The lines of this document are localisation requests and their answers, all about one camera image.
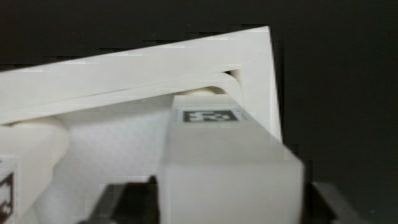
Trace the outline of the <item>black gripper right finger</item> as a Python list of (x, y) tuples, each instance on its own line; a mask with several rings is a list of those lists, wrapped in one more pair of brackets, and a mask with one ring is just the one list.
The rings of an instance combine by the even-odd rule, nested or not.
[(301, 224), (373, 224), (329, 182), (313, 182), (306, 186)]

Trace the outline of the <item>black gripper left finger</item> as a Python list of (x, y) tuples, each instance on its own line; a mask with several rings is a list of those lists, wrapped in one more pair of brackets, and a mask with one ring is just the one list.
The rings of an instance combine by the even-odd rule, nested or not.
[(89, 218), (78, 224), (160, 224), (158, 182), (110, 184)]

